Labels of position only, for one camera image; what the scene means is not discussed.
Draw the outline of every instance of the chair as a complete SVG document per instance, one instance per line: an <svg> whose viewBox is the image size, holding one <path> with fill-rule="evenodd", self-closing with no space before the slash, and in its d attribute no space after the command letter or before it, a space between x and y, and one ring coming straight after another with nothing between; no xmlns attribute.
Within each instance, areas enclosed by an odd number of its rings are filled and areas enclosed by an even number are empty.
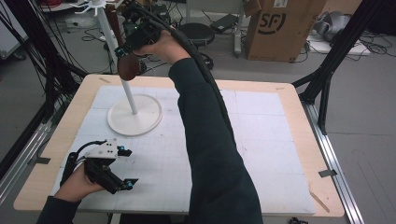
<svg viewBox="0 0 396 224"><path fill-rule="evenodd" d="M180 25L178 30L183 32L196 48L207 46L215 39L215 32L209 26L197 22ZM201 55L207 68L211 70L214 66L213 60L207 54L201 52Z"/></svg>

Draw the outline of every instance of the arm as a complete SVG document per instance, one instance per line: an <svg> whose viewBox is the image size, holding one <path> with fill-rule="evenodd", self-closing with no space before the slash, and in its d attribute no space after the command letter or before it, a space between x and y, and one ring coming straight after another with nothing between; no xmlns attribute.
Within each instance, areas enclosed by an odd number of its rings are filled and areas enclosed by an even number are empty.
<svg viewBox="0 0 396 224"><path fill-rule="evenodd" d="M191 165L189 223L262 223L253 182L223 121L215 93L195 61L164 32L156 44L135 53L154 53L173 64L169 77L180 94L178 106Z"/></svg>
<svg viewBox="0 0 396 224"><path fill-rule="evenodd" d="M76 214L79 203L90 193L102 190L92 183L80 165L64 182L55 195L47 198L46 204L38 217L38 224L70 224Z"/></svg>

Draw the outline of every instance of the black long-sleeve shirt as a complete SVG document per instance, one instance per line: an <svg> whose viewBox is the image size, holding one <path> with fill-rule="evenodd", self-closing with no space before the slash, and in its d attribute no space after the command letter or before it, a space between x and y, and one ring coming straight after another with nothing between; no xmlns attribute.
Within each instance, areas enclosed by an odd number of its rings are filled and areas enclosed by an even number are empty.
<svg viewBox="0 0 396 224"><path fill-rule="evenodd" d="M193 59L169 71L180 94L191 165L189 223L262 223L259 197L221 116L216 95ZM37 223L71 223L79 203L48 197Z"/></svg>

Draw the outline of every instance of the hand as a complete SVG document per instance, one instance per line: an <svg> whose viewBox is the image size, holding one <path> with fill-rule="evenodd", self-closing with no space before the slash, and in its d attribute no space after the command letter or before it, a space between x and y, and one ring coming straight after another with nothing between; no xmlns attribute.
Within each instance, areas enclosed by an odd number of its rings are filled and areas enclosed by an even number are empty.
<svg viewBox="0 0 396 224"><path fill-rule="evenodd" d="M84 164L82 163L53 197L76 203L87 197L90 193L100 190L103 190L103 188L96 183L92 183L85 175Z"/></svg>
<svg viewBox="0 0 396 224"><path fill-rule="evenodd" d="M161 31L160 39L153 45L143 46L141 49L134 50L136 55L155 54L167 63L190 58L191 56L184 50L171 34L165 30Z"/></svg>

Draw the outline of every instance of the black metal beam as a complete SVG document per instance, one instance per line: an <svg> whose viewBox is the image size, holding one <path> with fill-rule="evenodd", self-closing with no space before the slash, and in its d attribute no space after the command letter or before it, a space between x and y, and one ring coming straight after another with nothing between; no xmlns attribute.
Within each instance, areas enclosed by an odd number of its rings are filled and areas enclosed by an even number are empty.
<svg viewBox="0 0 396 224"><path fill-rule="evenodd" d="M312 105L321 92L318 125L323 134L326 134L325 122L332 75L386 1L388 0L363 0L320 67L314 73L292 83L297 88L309 82L305 91L300 94L300 99L307 104Z"/></svg>

